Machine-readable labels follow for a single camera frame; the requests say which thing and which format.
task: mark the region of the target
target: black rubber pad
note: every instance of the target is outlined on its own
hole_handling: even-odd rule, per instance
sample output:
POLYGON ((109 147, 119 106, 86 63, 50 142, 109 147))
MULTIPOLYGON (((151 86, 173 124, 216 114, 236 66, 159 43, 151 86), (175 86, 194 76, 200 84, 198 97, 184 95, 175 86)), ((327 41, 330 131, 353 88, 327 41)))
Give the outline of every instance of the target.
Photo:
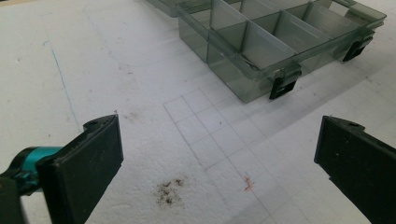
POLYGON ((52 223, 84 223, 123 161, 117 115, 84 124, 84 133, 36 164, 52 223))
POLYGON ((315 162, 372 223, 396 223, 395 148, 357 123, 323 117, 315 162))

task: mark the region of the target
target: plastic storage box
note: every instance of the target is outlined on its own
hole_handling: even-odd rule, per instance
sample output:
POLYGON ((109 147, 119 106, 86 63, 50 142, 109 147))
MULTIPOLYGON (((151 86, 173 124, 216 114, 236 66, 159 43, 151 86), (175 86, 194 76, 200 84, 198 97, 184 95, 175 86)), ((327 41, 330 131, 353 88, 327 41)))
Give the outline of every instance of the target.
POLYGON ((181 39, 245 103, 268 92, 275 99, 298 77, 360 55, 386 18, 350 0, 200 0, 165 8, 178 15, 181 39))

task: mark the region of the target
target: compartment organizer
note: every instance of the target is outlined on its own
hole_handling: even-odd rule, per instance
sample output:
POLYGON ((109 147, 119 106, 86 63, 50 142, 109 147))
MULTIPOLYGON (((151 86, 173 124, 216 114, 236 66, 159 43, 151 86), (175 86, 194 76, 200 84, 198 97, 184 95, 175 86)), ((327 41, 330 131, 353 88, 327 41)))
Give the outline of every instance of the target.
POLYGON ((351 0, 149 0, 178 16, 180 38, 247 103, 361 54, 386 15, 351 0))

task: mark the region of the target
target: blue line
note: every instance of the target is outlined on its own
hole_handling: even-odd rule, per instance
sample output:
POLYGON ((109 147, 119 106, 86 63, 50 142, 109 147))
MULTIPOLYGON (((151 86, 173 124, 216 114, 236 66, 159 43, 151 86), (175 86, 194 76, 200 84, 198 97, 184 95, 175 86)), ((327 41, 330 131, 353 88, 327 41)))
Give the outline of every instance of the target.
POLYGON ((75 114, 75 112, 74 112, 74 110, 73 110, 72 103, 71 103, 71 101, 70 101, 69 92, 67 91, 66 85, 64 84, 64 74, 62 73, 61 67, 59 66, 58 58, 56 58, 55 51, 53 51, 53 48, 51 48, 51 50, 52 50, 53 58, 55 59, 55 62, 56 62, 56 66, 58 67, 59 74, 61 75, 61 81, 62 81, 62 84, 64 85, 64 91, 66 92, 67 102, 69 103, 70 110, 72 111, 72 114, 73 114, 73 117, 74 117, 75 122, 76 122, 76 124, 77 124, 78 130, 79 130, 80 132, 82 132, 82 130, 81 130, 81 129, 79 128, 79 126, 78 126, 77 117, 76 117, 76 114, 75 114))

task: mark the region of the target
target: teal clamp handle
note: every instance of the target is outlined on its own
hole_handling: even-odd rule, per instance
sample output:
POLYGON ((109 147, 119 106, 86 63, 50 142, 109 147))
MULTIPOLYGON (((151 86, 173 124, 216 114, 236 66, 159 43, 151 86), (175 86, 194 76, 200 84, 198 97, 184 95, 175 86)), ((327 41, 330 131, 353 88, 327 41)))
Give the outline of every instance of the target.
POLYGON ((26 157, 21 170, 14 177, 17 179, 20 194, 31 195, 35 191, 40 190, 35 164, 41 159, 57 153, 59 150, 61 150, 61 147, 37 147, 26 157))

